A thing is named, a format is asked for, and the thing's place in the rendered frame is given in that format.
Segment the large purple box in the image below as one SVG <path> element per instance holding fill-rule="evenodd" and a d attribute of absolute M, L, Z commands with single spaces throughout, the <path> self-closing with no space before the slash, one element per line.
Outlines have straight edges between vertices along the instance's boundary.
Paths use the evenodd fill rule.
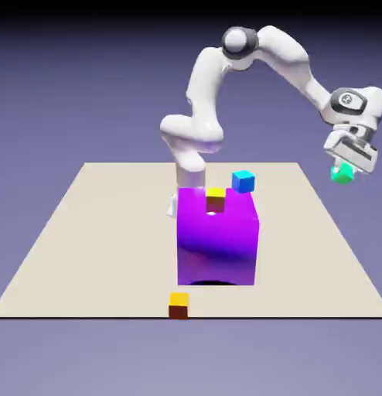
<path fill-rule="evenodd" d="M 204 190 L 181 189 L 176 234 L 179 285 L 254 284 L 259 219 L 250 193 L 228 188 L 224 212 L 208 214 Z"/>

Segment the small orange cube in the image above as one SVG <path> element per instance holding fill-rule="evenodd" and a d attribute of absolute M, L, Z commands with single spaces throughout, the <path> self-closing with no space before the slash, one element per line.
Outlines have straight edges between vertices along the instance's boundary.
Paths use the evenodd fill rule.
<path fill-rule="evenodd" d="M 171 292 L 169 296 L 169 318 L 188 319 L 189 294 Z"/>

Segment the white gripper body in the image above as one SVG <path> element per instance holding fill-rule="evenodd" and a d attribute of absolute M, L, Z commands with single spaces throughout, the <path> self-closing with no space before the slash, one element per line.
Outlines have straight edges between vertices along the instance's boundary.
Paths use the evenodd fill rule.
<path fill-rule="evenodd" d="M 332 131 L 323 148 L 332 157 L 348 163 L 359 172 L 374 171 L 377 150 L 348 131 Z"/>

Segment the small green cube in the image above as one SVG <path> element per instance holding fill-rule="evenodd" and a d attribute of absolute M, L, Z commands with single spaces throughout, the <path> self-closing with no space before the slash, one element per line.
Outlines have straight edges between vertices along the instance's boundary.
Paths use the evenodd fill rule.
<path fill-rule="evenodd" d="M 331 168 L 331 180 L 334 183 L 345 185 L 354 179 L 353 167 L 345 162 Z"/>

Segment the small yellow cube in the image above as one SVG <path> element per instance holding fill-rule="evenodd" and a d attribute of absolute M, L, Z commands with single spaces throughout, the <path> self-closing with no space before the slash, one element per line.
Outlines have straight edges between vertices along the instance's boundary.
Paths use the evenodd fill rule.
<path fill-rule="evenodd" d="M 209 187 L 206 189 L 206 212 L 222 213 L 224 212 L 226 199 L 226 189 Z"/>

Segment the small blue cube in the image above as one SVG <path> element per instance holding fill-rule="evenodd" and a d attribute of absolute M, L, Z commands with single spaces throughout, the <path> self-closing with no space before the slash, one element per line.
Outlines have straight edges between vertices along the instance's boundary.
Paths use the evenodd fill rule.
<path fill-rule="evenodd" d="M 255 174 L 241 170 L 232 172 L 231 188 L 238 193 L 251 193 L 255 187 Z"/>

